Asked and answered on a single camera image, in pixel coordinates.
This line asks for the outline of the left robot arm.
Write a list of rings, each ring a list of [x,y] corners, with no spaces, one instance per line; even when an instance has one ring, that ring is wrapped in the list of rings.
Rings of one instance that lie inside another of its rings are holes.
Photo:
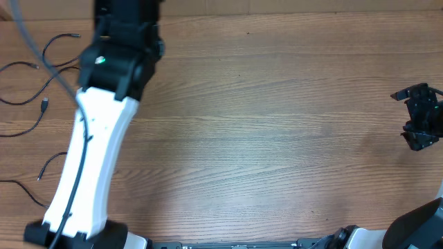
[[[80,55],[77,110],[55,196],[24,240],[47,248],[138,248],[150,239],[109,220],[107,203],[125,132],[164,53],[157,0],[97,1],[91,44]]]

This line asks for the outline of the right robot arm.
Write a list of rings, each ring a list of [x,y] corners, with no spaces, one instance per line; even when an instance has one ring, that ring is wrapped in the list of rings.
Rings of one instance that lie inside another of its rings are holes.
[[[441,90],[420,83],[391,97],[403,100],[410,120],[403,126],[404,137],[413,151],[420,151],[442,139]],[[366,230],[356,225],[337,230],[312,248],[342,249],[430,249],[442,247],[442,190],[435,199],[395,219],[386,230]]]

